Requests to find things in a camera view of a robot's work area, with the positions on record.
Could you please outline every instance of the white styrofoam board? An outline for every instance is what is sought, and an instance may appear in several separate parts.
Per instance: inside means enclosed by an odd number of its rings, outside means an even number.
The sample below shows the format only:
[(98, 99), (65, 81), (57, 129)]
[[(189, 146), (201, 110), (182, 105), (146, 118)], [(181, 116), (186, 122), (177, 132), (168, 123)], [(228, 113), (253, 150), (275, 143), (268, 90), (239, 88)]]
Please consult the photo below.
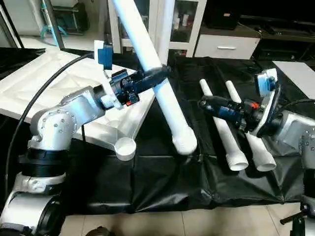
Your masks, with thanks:
[[(0, 81), (0, 113), (19, 119), (29, 101), (39, 88), (62, 66), (78, 57), (59, 50), (47, 50), (43, 55), (26, 64)], [(109, 77), (124, 67), (113, 65), (106, 73)], [(92, 59), (83, 59), (69, 67), (43, 92), (27, 115), (30, 122), (35, 113), (57, 105), (63, 97), (84, 88), (108, 83), (102, 70)], [(152, 89), (139, 95), (140, 101), (121, 110), (106, 111), (100, 117), (85, 125), (86, 140), (89, 143), (114, 150), (115, 142), (121, 137), (134, 139), (154, 100)], [(82, 139), (81, 129), (74, 135)]]
[(315, 98), (315, 72), (303, 62), (273, 61), (309, 98)]

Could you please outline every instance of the white pipe fitting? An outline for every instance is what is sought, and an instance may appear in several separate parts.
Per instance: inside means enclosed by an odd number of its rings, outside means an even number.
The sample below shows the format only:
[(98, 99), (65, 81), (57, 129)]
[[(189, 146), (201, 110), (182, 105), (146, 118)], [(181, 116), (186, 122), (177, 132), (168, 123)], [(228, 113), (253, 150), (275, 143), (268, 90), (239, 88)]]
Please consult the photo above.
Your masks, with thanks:
[[(148, 71), (162, 67), (134, 1), (113, 0), (113, 2), (143, 69)], [(197, 148), (197, 139), (185, 120), (168, 79), (154, 87), (153, 91), (171, 129), (177, 152), (182, 155), (191, 154)]]
[[(206, 80), (202, 79), (199, 81), (201, 89), (206, 96), (212, 96), (211, 90), (206, 82)], [(218, 129), (218, 133), (222, 140), (225, 152), (226, 152), (226, 160), (230, 170), (232, 171), (241, 171), (248, 166), (248, 161), (244, 155), (244, 153), (238, 147), (234, 136), (228, 127), (225, 120), (213, 117), (213, 120)]]
[[(226, 81), (227, 90), (234, 102), (241, 103), (242, 100), (237, 93), (233, 83), (231, 81)], [(277, 167), (277, 164), (272, 156), (272, 154), (267, 150), (262, 139), (251, 135), (250, 133), (245, 133), (248, 143), (252, 149), (252, 160), (256, 166), (256, 169), (265, 172), (271, 171)]]

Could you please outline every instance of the blue chair leg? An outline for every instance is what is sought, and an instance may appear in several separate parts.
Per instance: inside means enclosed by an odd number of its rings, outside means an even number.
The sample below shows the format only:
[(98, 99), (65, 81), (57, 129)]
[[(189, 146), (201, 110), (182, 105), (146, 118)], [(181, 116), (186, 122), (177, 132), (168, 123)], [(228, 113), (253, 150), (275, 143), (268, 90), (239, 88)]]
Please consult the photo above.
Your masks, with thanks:
[(56, 38), (56, 35), (55, 35), (55, 32), (53, 29), (51, 29), (51, 33), (53, 34), (53, 38), (54, 38), (54, 41), (56, 43), (56, 46), (59, 47), (59, 44), (58, 44), (58, 41), (57, 41), (57, 38)]
[(64, 34), (64, 36), (68, 36), (67, 32), (63, 28), (58, 26), (58, 29)]
[(45, 36), (45, 33), (48, 31), (48, 26), (44, 26), (43, 29), (40, 32), (40, 37), (43, 39)]

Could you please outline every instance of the black plastic sheet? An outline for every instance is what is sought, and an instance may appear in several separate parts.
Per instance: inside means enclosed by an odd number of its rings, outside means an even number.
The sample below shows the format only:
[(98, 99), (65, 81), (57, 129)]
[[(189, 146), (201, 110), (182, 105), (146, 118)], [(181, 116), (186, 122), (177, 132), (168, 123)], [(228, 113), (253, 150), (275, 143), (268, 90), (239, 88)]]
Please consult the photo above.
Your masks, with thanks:
[[(6, 63), (8, 68), (14, 69), (26, 64), (39, 53), (38, 50), (10, 50), (15, 54), (14, 58), (6, 50), (1, 64)], [(67, 51), (80, 55), (84, 53)], [(114, 55), (114, 63), (139, 68), (135, 56)], [(267, 173), (259, 172), (253, 165), (246, 139), (233, 130), (250, 166), (244, 171), (230, 171), (213, 119), (197, 107), (202, 96), (198, 83), (200, 79), (207, 80), (215, 95), (228, 98), (224, 82), (231, 80), (242, 99), (260, 101), (254, 89), (254, 74), (262, 68), (276, 66), (270, 61), (210, 58), (171, 58), (169, 64), (173, 69), (170, 82), (183, 113), (197, 136), (197, 150), (190, 156), (176, 153), (170, 130), (156, 101), (137, 135), (137, 152), (131, 161), (122, 162), (110, 150), (90, 144), (83, 145), (81, 141), (73, 139), (63, 191), (68, 213), (133, 213), (299, 201), (303, 191), (299, 153), (289, 150), (283, 155), (267, 139), (265, 142), (274, 155), (277, 168)], [(14, 69), (0, 67), (0, 78)], [(286, 75), (279, 69), (277, 71), (283, 86), (281, 104), (306, 97)], [(298, 113), (315, 118), (313, 105), (301, 104), (295, 109)], [(5, 120), (6, 125), (0, 125), (0, 133), (5, 137), (0, 152), (1, 176), (7, 147), (17, 124), (14, 119), (4, 116), (0, 117), (0, 124)], [(26, 150), (30, 136), (28, 125), (25, 124), (15, 145), (16, 155), (23, 154)], [(15, 163), (16, 160), (13, 161), (10, 172), (11, 181), (14, 180), (14, 173), (19, 171)]]

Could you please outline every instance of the cabinet drawer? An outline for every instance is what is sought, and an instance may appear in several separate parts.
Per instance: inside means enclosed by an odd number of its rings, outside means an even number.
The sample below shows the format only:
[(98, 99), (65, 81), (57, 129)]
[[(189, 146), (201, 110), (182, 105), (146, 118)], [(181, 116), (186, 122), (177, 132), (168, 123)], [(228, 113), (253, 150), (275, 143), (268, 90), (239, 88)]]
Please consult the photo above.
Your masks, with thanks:
[(195, 57), (250, 59), (259, 38), (202, 34)]

